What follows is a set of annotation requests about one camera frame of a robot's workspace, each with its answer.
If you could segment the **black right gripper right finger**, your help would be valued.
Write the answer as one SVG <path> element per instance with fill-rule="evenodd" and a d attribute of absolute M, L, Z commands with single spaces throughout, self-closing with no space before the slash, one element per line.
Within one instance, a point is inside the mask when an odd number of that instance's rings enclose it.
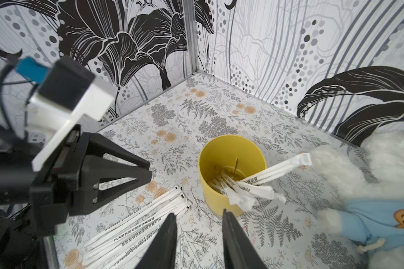
<path fill-rule="evenodd" d="M 267 269 L 234 214 L 222 215 L 224 266 L 226 269 Z"/>

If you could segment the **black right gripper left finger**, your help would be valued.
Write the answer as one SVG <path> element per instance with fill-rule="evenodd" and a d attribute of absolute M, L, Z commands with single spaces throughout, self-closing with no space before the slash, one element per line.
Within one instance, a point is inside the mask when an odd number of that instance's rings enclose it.
<path fill-rule="evenodd" d="M 170 213 L 136 269 L 174 269 L 177 248 L 177 216 Z"/>

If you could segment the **white straw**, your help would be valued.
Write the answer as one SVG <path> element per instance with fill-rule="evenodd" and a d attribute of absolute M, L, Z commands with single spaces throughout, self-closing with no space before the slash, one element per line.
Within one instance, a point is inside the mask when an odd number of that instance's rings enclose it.
<path fill-rule="evenodd" d="M 151 213 L 154 209 L 156 209 L 161 204 L 175 198 L 179 194 L 182 193 L 182 187 L 174 186 L 173 189 L 167 191 L 163 195 L 159 196 L 158 198 L 154 199 L 150 203 L 146 204 L 145 206 L 139 208 L 134 213 L 124 217 L 123 219 L 111 224 L 105 231 L 100 232 L 99 234 L 95 235 L 92 239 L 90 239 L 84 248 L 92 249 L 98 246 L 100 243 L 107 241 L 109 238 L 112 238 L 115 234 L 119 233 L 120 231 L 124 230 L 129 225 L 133 224 L 134 222 L 138 221 L 145 215 Z"/>
<path fill-rule="evenodd" d="M 148 215 L 145 215 L 138 221 L 126 227 L 124 230 L 115 234 L 107 241 L 100 243 L 92 249 L 86 249 L 82 265 L 89 269 L 95 269 L 111 257 L 119 254 L 118 260 L 122 261 L 124 256 L 130 250 L 139 244 L 144 244 L 160 228 L 166 217 L 170 213 L 179 215 L 184 213 L 191 203 L 188 201 L 184 192 L 175 198 L 161 204 Z"/>

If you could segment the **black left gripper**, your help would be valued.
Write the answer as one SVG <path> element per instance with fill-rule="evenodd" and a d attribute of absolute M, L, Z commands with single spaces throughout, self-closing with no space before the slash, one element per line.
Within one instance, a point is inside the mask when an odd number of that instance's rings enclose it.
<path fill-rule="evenodd" d="M 89 215 L 120 196 L 151 182 L 150 162 L 130 153 L 98 133 L 81 132 L 75 125 L 40 171 L 31 161 L 38 147 L 18 142 L 0 150 L 0 205 L 28 204 L 30 224 L 37 236 L 54 235 L 69 216 Z M 138 167 L 82 169 L 87 155 L 116 156 Z M 130 178 L 101 190 L 101 183 Z"/>

